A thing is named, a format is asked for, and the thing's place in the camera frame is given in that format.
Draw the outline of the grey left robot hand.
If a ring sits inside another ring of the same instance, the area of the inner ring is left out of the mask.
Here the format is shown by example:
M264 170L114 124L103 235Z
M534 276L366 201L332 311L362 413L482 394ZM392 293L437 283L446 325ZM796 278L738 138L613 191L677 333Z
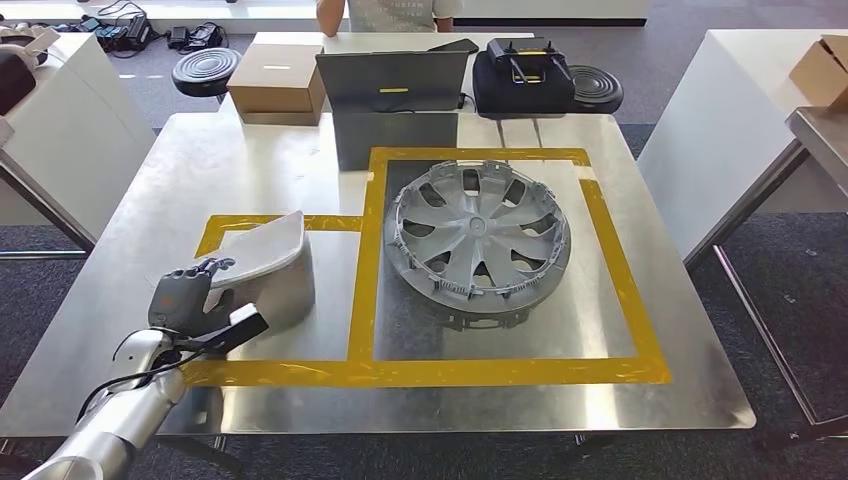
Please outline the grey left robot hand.
M228 327L234 298L231 290L225 290L211 309L206 310L205 305L215 274L235 264L232 258L208 258L198 265L163 275L148 308L148 325L189 338Z

